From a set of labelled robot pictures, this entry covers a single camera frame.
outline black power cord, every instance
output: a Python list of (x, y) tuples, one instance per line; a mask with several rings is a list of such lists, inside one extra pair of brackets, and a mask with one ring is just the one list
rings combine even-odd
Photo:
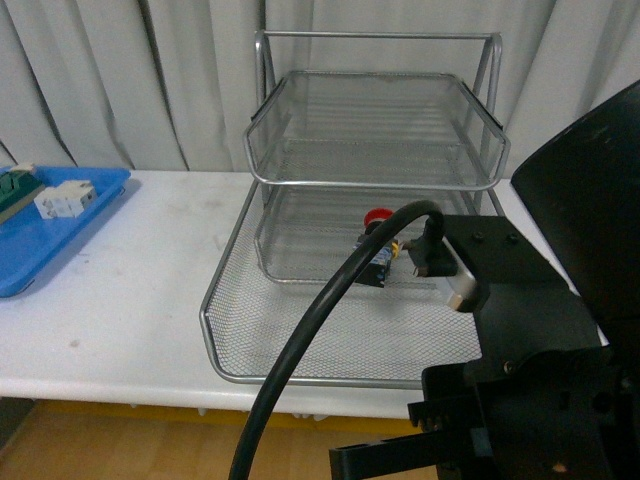
[(432, 231), (430, 240), (437, 242), (442, 240), (444, 216), (437, 204), (429, 200), (420, 200), (405, 205), (380, 224), (362, 242), (307, 309), (258, 392), (236, 447), (229, 472), (230, 480), (249, 478), (260, 437), (282, 390), (338, 301), (382, 247), (403, 228), (423, 215), (429, 215)]

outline blue plastic tray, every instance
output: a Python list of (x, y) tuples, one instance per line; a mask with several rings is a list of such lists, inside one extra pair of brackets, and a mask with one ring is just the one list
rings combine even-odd
[(29, 285), (47, 262), (118, 195), (130, 173), (121, 168), (38, 167), (35, 176), (47, 187), (65, 180), (90, 180), (98, 198), (77, 218), (43, 220), (32, 202), (0, 225), (0, 297), (15, 295)]

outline white curtain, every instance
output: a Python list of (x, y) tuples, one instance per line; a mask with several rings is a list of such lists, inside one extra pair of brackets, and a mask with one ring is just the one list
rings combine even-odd
[(0, 165), (242, 170), (258, 1), (0, 0)]
[[(246, 170), (260, 0), (0, 0), (0, 165)], [(507, 175), (640, 78), (640, 0), (266, 0), (282, 30), (500, 31)], [(451, 71), (466, 45), (274, 41), (294, 66)]]
[[(495, 113), (512, 141), (510, 176), (573, 120), (640, 79), (639, 6), (638, 0), (274, 0), (267, 1), (266, 21), (274, 30), (501, 32)], [(480, 54), (466, 44), (338, 42), (280, 41), (276, 68), (447, 71), (471, 84)]]

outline metal mesh desk organizer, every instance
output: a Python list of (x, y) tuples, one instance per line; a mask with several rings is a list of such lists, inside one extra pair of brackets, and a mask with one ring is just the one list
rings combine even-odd
[[(472, 88), (430, 72), (294, 70), (276, 83), (274, 37), (458, 40), (483, 48)], [(200, 315), (221, 376), (265, 378), (353, 251), (370, 209), (429, 198), (445, 214), (503, 214), (492, 190), (509, 147), (492, 116), (499, 65), (496, 34), (257, 33), (260, 108), (244, 136), (256, 181)], [(414, 222), (399, 240), (419, 236), (423, 224)], [(402, 252), (392, 265), (384, 288), (349, 289), (290, 383), (420, 388), (425, 367), (480, 357), (471, 314), (449, 309), (438, 281), (416, 278)]]

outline white table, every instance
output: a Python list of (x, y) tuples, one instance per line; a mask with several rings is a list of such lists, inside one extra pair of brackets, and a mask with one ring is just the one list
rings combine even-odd
[[(0, 396), (249, 410), (258, 386), (214, 372), (198, 314), (250, 184), (249, 174), (132, 172), (101, 221), (25, 292), (0, 299)], [(496, 191), (549, 256), (510, 185)], [(276, 411), (406, 418), (421, 399), (287, 387)]]

